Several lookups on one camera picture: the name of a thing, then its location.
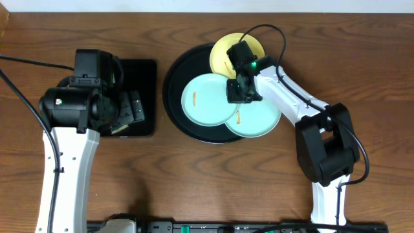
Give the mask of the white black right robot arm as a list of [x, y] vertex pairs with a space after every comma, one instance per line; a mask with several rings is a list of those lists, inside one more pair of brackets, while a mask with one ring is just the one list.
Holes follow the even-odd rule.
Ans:
[[294, 126], [297, 160], [312, 183], [312, 223], [345, 226], [345, 190], [361, 152], [348, 109], [310, 95], [270, 56], [229, 59], [236, 77], [228, 81], [228, 101], [269, 100]]

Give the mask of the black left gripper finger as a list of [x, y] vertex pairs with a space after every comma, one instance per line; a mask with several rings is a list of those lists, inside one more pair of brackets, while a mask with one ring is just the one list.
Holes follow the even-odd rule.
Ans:
[[130, 99], [127, 92], [121, 92], [118, 95], [119, 100], [119, 117], [118, 117], [118, 124], [130, 124], [134, 121], [134, 116], [132, 113], [132, 107], [130, 104]]
[[140, 95], [138, 91], [131, 91], [129, 93], [130, 101], [131, 101], [131, 109], [133, 112], [133, 117], [135, 122], [140, 122], [145, 119], [144, 110], [142, 107], [142, 101], [140, 99]]

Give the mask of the green yellow sponge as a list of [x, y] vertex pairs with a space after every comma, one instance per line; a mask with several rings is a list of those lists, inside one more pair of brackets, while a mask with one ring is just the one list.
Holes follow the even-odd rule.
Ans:
[[123, 130], [126, 130], [128, 127], [129, 127], [128, 124], [125, 124], [125, 125], [122, 125], [122, 126], [113, 127], [113, 128], [111, 128], [111, 134], [112, 135], [117, 134], [117, 133], [119, 133], [119, 132], [121, 132]]

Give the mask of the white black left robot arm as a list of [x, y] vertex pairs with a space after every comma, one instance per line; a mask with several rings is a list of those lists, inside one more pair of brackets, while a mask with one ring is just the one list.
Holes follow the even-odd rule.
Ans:
[[59, 85], [39, 101], [45, 170], [37, 232], [86, 232], [91, 168], [102, 136], [115, 135], [140, 112], [136, 91], [121, 83]]

